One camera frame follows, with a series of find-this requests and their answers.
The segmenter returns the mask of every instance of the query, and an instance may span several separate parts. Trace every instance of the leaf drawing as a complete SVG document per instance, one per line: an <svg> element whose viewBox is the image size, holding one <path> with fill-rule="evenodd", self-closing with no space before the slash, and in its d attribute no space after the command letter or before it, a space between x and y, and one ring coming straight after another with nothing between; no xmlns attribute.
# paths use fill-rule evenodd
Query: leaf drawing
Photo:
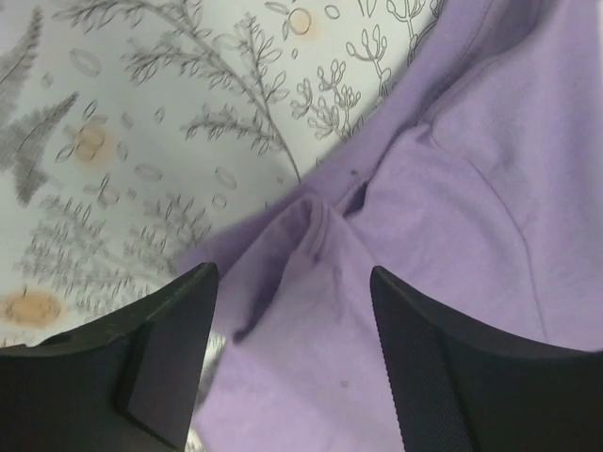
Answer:
<svg viewBox="0 0 603 452"><path fill-rule="evenodd" d="M24 35L12 50L0 56L0 127L7 123L17 106L15 102L37 56L40 36L41 9L35 8Z"/></svg>
<svg viewBox="0 0 603 452"><path fill-rule="evenodd" d="M224 195L221 194L215 195L214 198L211 200L211 204L219 210L224 210L226 208L227 203L228 200Z"/></svg>
<svg viewBox="0 0 603 452"><path fill-rule="evenodd" d="M158 271L161 266L113 251L104 237L105 223L93 219L91 203L49 196L40 208L44 221L31 232L15 267L65 298L75 296L75 309L87 320L140 299L167 280L167 273Z"/></svg>
<svg viewBox="0 0 603 452"><path fill-rule="evenodd" d="M377 0L367 0L367 16L373 17L373 12L375 12L375 7L377 6Z"/></svg>
<svg viewBox="0 0 603 452"><path fill-rule="evenodd" d="M324 7L324 13L332 21L336 21L341 16L339 8L335 5L327 5L326 7Z"/></svg>
<svg viewBox="0 0 603 452"><path fill-rule="evenodd" d="M42 88L50 88L55 83L55 78L51 73L45 73L41 78L40 84Z"/></svg>
<svg viewBox="0 0 603 452"><path fill-rule="evenodd" d="M163 244L165 249L192 250L211 230L211 224L204 221L205 207L196 205L194 198L185 200L182 195L168 193L165 201L144 205L144 215L151 221L146 229L154 234L154 238L167 237L168 243Z"/></svg>
<svg viewBox="0 0 603 452"><path fill-rule="evenodd" d="M120 117L120 122L122 123L123 128L126 130L131 130L132 127L134 127L134 120L127 113L122 114Z"/></svg>
<svg viewBox="0 0 603 452"><path fill-rule="evenodd" d="M94 99L84 109L84 112L82 113L82 120L84 120L84 121L89 120L91 118L91 116L96 112L97 107L98 107L98 101L96 99Z"/></svg>
<svg viewBox="0 0 603 452"><path fill-rule="evenodd" d="M346 50L350 57L354 57L360 61L368 62L373 65L377 76L379 77L379 101L387 97L388 86L392 71L389 68L382 68L381 62L387 50L387 38L382 36L381 28L378 24L373 28L371 39L368 38L368 31L362 30L361 37L362 47L364 52L356 49L351 41L346 43Z"/></svg>
<svg viewBox="0 0 603 452"><path fill-rule="evenodd" d="M356 0L358 2L358 8L360 8L360 12L362 13L363 17L365 16L365 7L362 4L362 0Z"/></svg>
<svg viewBox="0 0 603 452"><path fill-rule="evenodd" d="M387 12L389 12L398 22L405 24L408 30L409 37L409 51L408 56L406 57L406 64L410 66L411 63L415 60L416 52L420 47L421 43L427 38L427 36L431 33L438 19L440 18L440 14L442 13L442 8L444 7L444 0L432 0L430 3L430 10L433 16L433 20L425 26L422 31L416 33L415 26L413 20L416 19L422 12L425 7L426 0L403 0L403 11L400 12L394 0L387 0Z"/></svg>
<svg viewBox="0 0 603 452"><path fill-rule="evenodd" d="M72 49L69 52L69 60L74 68L88 77L96 77L103 66L95 54L84 49Z"/></svg>
<svg viewBox="0 0 603 452"><path fill-rule="evenodd" d="M229 190L236 190L236 177L228 169L217 167L214 171L214 174L216 175L216 179L218 179L218 182L221 186Z"/></svg>
<svg viewBox="0 0 603 452"><path fill-rule="evenodd" d="M134 173L143 181L159 182L163 177L163 173L159 168L149 165L148 163L140 163L134 168Z"/></svg>
<svg viewBox="0 0 603 452"><path fill-rule="evenodd" d="M330 75L325 73L322 66L317 69L318 91L332 93L332 104L328 103L324 95L316 96L308 78L298 84L298 93L303 98L302 101L291 102L293 118L298 120L307 117L308 125L316 129L314 135L318 140L331 134L346 140L356 129L355 125L351 124L351 112L360 101L361 93L342 83L346 67L345 61L334 59Z"/></svg>
<svg viewBox="0 0 603 452"><path fill-rule="evenodd" d="M91 184L86 184L84 186L83 192L87 195L96 196L96 202L103 209L107 209L108 207L115 205L119 202L121 192L115 186L112 186L109 181L111 180L111 175L107 173L101 184L98 186L93 186Z"/></svg>
<svg viewBox="0 0 603 452"><path fill-rule="evenodd" d="M166 117L166 107L165 106L161 106L155 112L155 115L154 115L155 124L160 124L161 122L163 122L163 119L165 117Z"/></svg>
<svg viewBox="0 0 603 452"><path fill-rule="evenodd" d="M12 170L16 197L28 206L33 195L48 180L41 158L48 138L74 104L77 94L12 122L23 83L36 58L41 36L41 10L35 8L24 36L0 57L0 172Z"/></svg>
<svg viewBox="0 0 603 452"><path fill-rule="evenodd" d="M129 150L127 145L120 141L117 145L117 158L119 158L122 162L125 162L128 158Z"/></svg>
<svg viewBox="0 0 603 452"><path fill-rule="evenodd" d="M171 32L163 33L151 48L131 40L134 51L123 56L132 81L136 84L145 83L161 69L173 67L177 68L180 76L201 79L211 89L224 89L247 97L255 113L240 120L246 124L245 127L234 125L225 118L220 120L227 124L217 124L213 120L223 117L223 112L204 111L183 127L187 137L193 137L197 129L203 128L212 138L223 133L248 138L251 147L259 154L266 153L268 149L284 152L300 180L297 162L271 112L274 104L289 95L285 88L286 73L279 72L272 76L270 70L270 66L281 57L282 49L274 45L274 37L268 36L256 17L250 14L246 14L235 25L234 33L208 40L214 33L211 29L201 28L201 4L200 0L172 0L161 5L150 0L85 0L71 4L54 17L60 21L70 21L72 26L81 25L85 32L102 28L118 16L130 21L134 16L139 22L143 13L150 13L161 19L171 28ZM287 7L277 2L267 2L266 6L280 14L288 11ZM288 33L288 28L283 29L283 33ZM181 38L192 43L192 50L184 50ZM246 72L235 71L227 58L222 56L223 52L237 53ZM241 135L242 129L249 129L250 124L254 130Z"/></svg>

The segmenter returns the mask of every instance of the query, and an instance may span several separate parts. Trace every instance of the white patterned fabric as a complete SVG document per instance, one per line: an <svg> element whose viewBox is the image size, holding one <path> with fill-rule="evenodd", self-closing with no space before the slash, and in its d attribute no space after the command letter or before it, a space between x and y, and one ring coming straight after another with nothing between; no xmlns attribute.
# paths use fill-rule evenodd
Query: white patterned fabric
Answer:
<svg viewBox="0 0 603 452"><path fill-rule="evenodd" d="M287 192L362 127L442 9L0 0L0 344L155 291L176 254Z"/></svg>

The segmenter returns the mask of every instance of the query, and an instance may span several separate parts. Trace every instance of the black plastic piece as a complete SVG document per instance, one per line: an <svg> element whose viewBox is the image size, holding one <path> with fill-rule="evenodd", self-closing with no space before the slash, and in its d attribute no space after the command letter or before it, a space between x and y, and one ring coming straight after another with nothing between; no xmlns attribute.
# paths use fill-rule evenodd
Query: black plastic piece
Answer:
<svg viewBox="0 0 603 452"><path fill-rule="evenodd" d="M183 451L217 290L201 265L37 347L0 349L0 451Z"/></svg>
<svg viewBox="0 0 603 452"><path fill-rule="evenodd" d="M497 330L382 267L370 285L406 452L603 450L603 352Z"/></svg>

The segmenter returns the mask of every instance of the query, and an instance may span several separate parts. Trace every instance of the purple fabric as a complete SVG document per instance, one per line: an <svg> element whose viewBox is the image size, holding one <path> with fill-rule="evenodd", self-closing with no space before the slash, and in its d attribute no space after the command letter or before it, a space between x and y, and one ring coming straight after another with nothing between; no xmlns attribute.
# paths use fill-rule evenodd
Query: purple fabric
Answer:
<svg viewBox="0 0 603 452"><path fill-rule="evenodd" d="M369 294L381 265L490 325L603 347L595 1L448 0L382 109L219 265L212 452L403 450ZM362 193L367 184L364 198Z"/></svg>

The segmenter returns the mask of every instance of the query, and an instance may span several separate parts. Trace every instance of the orange dot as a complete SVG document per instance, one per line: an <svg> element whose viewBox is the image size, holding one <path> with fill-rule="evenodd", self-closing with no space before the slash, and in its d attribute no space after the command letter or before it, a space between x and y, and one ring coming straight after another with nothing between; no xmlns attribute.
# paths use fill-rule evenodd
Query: orange dot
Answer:
<svg viewBox="0 0 603 452"><path fill-rule="evenodd" d="M87 123L79 130L73 154L86 169L104 169L116 155L116 140L98 123Z"/></svg>
<svg viewBox="0 0 603 452"><path fill-rule="evenodd" d="M305 35L312 25L312 16L307 9L293 9L289 14L289 25L296 35Z"/></svg>
<svg viewBox="0 0 603 452"><path fill-rule="evenodd" d="M3 317L16 325L45 328L57 321L62 312L61 302L44 290L29 290L11 294L3 299Z"/></svg>

